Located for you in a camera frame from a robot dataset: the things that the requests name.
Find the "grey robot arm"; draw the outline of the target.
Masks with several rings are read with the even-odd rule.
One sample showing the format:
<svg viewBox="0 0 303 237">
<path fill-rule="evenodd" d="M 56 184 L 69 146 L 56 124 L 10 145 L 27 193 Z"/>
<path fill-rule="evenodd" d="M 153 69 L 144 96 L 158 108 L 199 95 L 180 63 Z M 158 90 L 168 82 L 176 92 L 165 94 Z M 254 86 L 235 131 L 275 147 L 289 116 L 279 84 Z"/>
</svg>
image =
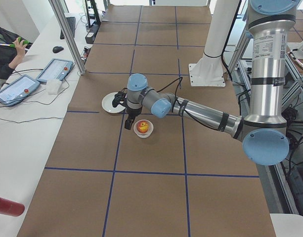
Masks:
<svg viewBox="0 0 303 237">
<path fill-rule="evenodd" d="M 233 116 L 178 97 L 159 93 L 142 74 L 129 77 L 123 106 L 131 129 L 135 118 L 147 108 L 163 118 L 169 112 L 188 117 L 209 129 L 225 132 L 243 143 L 246 156 L 260 165 L 275 165 L 289 153 L 287 122 L 281 115 L 285 84 L 287 33 L 296 21 L 296 0 L 251 0 L 247 30 L 253 38 L 250 103 L 247 116 Z"/>
</svg>

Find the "seated person's hand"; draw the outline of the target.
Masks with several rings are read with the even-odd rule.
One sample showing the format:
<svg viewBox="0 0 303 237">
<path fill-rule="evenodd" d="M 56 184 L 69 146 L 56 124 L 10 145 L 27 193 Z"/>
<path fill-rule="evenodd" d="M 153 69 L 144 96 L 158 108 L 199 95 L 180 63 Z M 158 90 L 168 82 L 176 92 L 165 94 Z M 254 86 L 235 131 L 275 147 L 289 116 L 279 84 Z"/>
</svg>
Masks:
<svg viewBox="0 0 303 237">
<path fill-rule="evenodd" d="M 15 49 L 17 51 L 17 55 L 19 56 L 24 56 L 25 55 L 25 48 L 26 48 L 26 44 L 24 44 L 24 40 L 19 40 L 19 39 L 16 39 L 14 42 L 14 45 L 15 45 Z"/>
</svg>

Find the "seated person's forearm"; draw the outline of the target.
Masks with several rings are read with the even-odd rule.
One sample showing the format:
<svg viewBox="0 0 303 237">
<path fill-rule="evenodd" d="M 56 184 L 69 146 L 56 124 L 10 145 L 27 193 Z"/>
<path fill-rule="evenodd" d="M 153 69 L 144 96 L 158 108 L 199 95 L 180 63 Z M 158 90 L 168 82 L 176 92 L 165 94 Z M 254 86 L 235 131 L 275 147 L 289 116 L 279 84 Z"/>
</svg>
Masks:
<svg viewBox="0 0 303 237">
<path fill-rule="evenodd" d="M 16 67 L 23 61 L 24 56 L 25 56 L 25 51 L 17 52 L 17 55 L 8 64 L 8 67 L 11 69 L 16 69 Z"/>
</svg>

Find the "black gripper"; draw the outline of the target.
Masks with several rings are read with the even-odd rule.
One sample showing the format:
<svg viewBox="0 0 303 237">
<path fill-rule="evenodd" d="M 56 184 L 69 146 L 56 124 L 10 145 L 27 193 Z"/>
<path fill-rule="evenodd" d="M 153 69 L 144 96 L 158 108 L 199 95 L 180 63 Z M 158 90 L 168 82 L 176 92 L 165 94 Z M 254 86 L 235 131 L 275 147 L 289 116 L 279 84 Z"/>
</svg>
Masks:
<svg viewBox="0 0 303 237">
<path fill-rule="evenodd" d="M 125 121 L 125 129 L 131 130 L 131 127 L 132 127 L 132 124 L 133 124 L 135 118 L 141 114 L 141 108 L 133 109 L 133 108 L 127 107 L 126 111 L 128 114 L 128 118 Z"/>
</svg>

